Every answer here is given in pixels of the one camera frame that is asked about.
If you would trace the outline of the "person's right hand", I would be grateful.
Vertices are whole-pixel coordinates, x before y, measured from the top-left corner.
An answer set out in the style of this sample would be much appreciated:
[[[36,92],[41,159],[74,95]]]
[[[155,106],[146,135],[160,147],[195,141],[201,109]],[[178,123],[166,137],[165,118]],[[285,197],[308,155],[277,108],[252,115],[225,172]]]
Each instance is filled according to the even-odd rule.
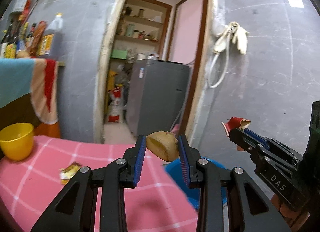
[[[291,231],[299,231],[310,216],[310,214],[302,208],[296,211],[291,210],[276,194],[272,196],[271,203],[281,213]]]

